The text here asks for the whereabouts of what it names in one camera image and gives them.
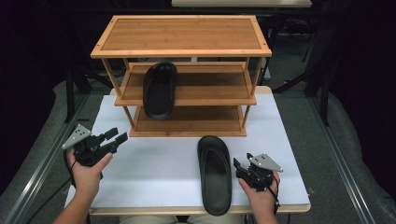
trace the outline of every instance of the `shoe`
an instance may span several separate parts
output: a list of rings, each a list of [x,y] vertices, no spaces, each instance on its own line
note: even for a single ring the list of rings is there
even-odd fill
[[[233,192],[227,146],[216,136],[204,136],[198,142],[198,162],[204,208],[212,216],[222,216],[230,209]]]
[[[143,106],[152,119],[167,119],[175,105],[177,69],[172,63],[156,63],[145,74]]]

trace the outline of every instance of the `background table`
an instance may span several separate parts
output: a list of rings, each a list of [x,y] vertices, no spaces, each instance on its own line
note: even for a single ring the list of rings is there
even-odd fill
[[[284,172],[280,174],[278,212],[306,212],[310,202],[293,156],[276,102],[267,87],[256,92],[258,104],[250,108],[247,137],[221,137],[230,151],[248,166],[247,152],[267,153]],[[130,125],[115,95],[105,96],[92,133]],[[193,215],[204,214],[197,144],[200,137],[130,137],[103,171],[100,191],[92,203],[92,215]],[[233,172],[233,200],[229,213],[250,213],[248,197]],[[70,188],[66,203],[75,193]]]

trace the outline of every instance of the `person's leg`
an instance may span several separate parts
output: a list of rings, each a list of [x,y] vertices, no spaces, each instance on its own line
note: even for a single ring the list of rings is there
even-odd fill
[[[120,224],[176,224],[174,216],[121,216]]]
[[[187,219],[190,224],[242,224],[244,223],[244,215],[226,214],[221,217],[210,215],[190,216]]]

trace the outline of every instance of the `person's left hand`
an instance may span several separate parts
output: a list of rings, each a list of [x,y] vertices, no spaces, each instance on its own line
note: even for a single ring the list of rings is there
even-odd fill
[[[69,163],[72,167],[73,176],[76,183],[76,196],[93,201],[99,191],[100,174],[110,163],[113,154],[107,153],[93,167],[81,165],[74,156],[74,149],[68,154]]]

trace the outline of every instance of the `gray carpet floor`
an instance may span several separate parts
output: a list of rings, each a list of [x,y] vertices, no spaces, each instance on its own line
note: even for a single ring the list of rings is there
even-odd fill
[[[297,77],[304,71],[302,58],[307,47],[304,35],[282,35],[276,42],[274,55],[269,70],[272,79],[263,85],[274,89],[283,84],[284,80]],[[76,90],[76,99],[83,107],[73,119],[72,125],[78,123],[87,128],[94,124],[103,95],[109,89],[94,79],[90,79],[93,91],[90,95],[81,95]],[[299,165],[305,186],[316,190],[310,196],[312,207],[302,214],[292,214],[290,223],[396,223],[394,201],[374,181],[370,171],[361,161],[359,139],[347,113],[340,102],[334,97],[329,99],[330,127],[324,127],[318,119],[316,98],[306,98],[303,94],[305,84],[275,94],[277,107],[285,125],[291,148]],[[0,223],[26,223],[36,209],[67,180],[68,173],[64,168],[63,153],[59,148],[53,160],[44,165],[50,167],[44,174],[45,180],[39,190],[29,200],[21,196],[29,189],[29,181],[36,175],[36,169],[42,164],[43,158],[61,141],[66,118],[65,83],[54,88],[57,99],[45,127],[37,138],[21,169],[0,198]],[[345,159],[347,172],[353,176],[358,186],[358,193],[363,198],[369,216],[362,217],[359,206],[354,203],[354,193],[347,186],[342,170],[337,166],[334,157],[335,140],[337,149]],[[64,207],[66,187],[55,194],[54,198],[42,208],[31,223],[51,223]],[[11,215],[18,214],[16,219]],[[279,223],[287,223],[288,214],[277,215]],[[92,223],[118,223],[117,217],[92,217]]]

